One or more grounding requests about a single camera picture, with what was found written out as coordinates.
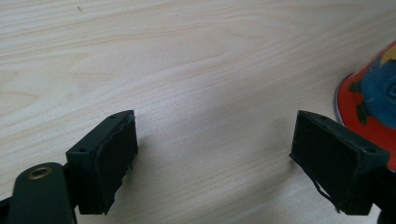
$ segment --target wooden table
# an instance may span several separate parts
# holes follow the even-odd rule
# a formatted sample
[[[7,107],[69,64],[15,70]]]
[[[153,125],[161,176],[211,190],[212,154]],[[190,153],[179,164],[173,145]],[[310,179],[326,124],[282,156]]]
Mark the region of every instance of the wooden table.
[[[1,2],[0,200],[134,109],[134,169],[79,223],[375,223],[337,214],[288,154],[297,111],[334,118],[395,21],[394,0]]]

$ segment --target red object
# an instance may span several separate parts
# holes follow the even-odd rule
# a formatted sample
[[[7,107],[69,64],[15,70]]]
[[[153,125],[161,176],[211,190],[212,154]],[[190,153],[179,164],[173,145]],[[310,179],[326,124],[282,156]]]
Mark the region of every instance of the red object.
[[[390,153],[388,167],[391,170],[396,170],[396,130],[381,123],[370,112],[367,116],[362,116],[361,111],[367,110],[361,110],[360,106],[365,105],[361,92],[361,81],[364,76],[369,69],[372,69],[372,65],[378,63],[378,66],[382,66],[388,60],[396,60],[396,41],[375,55],[359,72],[350,75],[340,84],[335,98],[335,106],[338,112],[337,116],[349,130]]]

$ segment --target light wood surface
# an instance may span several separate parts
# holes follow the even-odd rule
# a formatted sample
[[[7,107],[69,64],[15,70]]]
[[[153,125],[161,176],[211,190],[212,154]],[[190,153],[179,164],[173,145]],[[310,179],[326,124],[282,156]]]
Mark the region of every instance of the light wood surface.
[[[395,39],[394,0],[2,1],[0,200],[134,109],[140,154],[79,223],[375,223],[337,214],[290,153],[297,110]]]

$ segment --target tabletop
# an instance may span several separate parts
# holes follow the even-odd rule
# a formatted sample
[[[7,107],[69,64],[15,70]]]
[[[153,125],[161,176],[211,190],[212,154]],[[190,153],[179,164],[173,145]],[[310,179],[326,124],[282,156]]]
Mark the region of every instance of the tabletop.
[[[396,36],[394,0],[3,1],[0,200],[105,117],[139,154],[79,223],[375,223],[338,214],[289,157],[297,111]]]

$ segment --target wood grain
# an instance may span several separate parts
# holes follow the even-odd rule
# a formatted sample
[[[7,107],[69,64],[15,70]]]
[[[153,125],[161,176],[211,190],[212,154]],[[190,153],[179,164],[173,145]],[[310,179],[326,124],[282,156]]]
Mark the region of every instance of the wood grain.
[[[337,214],[290,161],[298,109],[396,36],[394,0],[0,3],[0,199],[106,116],[140,154],[80,223],[375,223]]]

